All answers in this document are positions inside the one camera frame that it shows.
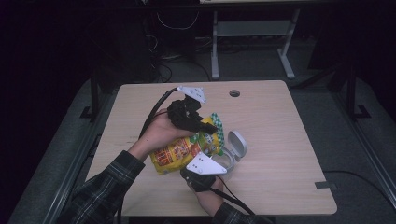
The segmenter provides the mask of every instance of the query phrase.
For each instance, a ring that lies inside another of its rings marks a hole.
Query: yellow food package
[[[224,147],[224,133],[219,116],[213,113],[201,122],[215,125],[218,131],[213,134],[198,132],[191,137],[178,138],[168,146],[150,154],[159,175],[184,168],[200,151],[207,156],[221,153]]]

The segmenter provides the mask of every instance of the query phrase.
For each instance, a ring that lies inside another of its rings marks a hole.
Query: hand
[[[224,199],[213,191],[207,190],[202,192],[195,192],[192,186],[189,185],[189,187],[197,197],[198,203],[211,217],[213,217],[218,212],[219,208],[224,203]],[[217,176],[215,183],[213,183],[212,185],[212,189],[218,189],[223,191],[223,183]]]
[[[144,161],[152,151],[166,147],[177,138],[192,135],[194,133],[175,127],[168,118],[166,109],[162,109],[157,112],[145,133],[134,143],[128,152],[139,160]]]

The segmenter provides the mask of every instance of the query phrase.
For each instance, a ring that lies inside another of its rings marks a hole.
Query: white desk leg
[[[300,14],[300,9],[296,9],[294,11],[293,18],[290,21],[288,33],[286,36],[286,43],[282,49],[277,50],[277,53],[279,54],[280,61],[282,62],[283,68],[285,69],[286,76],[288,76],[289,79],[294,79],[295,75],[294,75],[293,70],[290,66],[290,63],[289,63],[289,60],[287,57],[287,53],[288,53],[289,45],[291,42],[291,38],[293,37],[294,29],[296,27],[299,14]]]
[[[212,78],[219,79],[219,63],[218,63],[218,12],[213,14],[213,49],[212,49]]]

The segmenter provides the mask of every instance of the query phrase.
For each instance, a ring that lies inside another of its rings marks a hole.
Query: person
[[[122,151],[102,173],[84,183],[71,204],[60,214],[57,223],[113,223],[114,214],[145,167],[143,162],[148,155],[177,138],[193,134],[176,128],[166,109],[160,110],[141,138],[127,151]],[[212,188],[223,191],[218,177]],[[192,191],[201,207],[213,217],[213,223],[267,223],[261,217],[244,215],[212,191]]]

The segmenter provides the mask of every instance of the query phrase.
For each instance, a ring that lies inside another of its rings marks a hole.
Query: sleeve
[[[145,167],[122,151],[99,175],[88,180],[59,216],[57,223],[107,223],[112,221],[128,189]]]
[[[227,203],[223,203],[218,212],[213,217],[214,224],[271,224],[272,222],[265,217],[245,215]]]

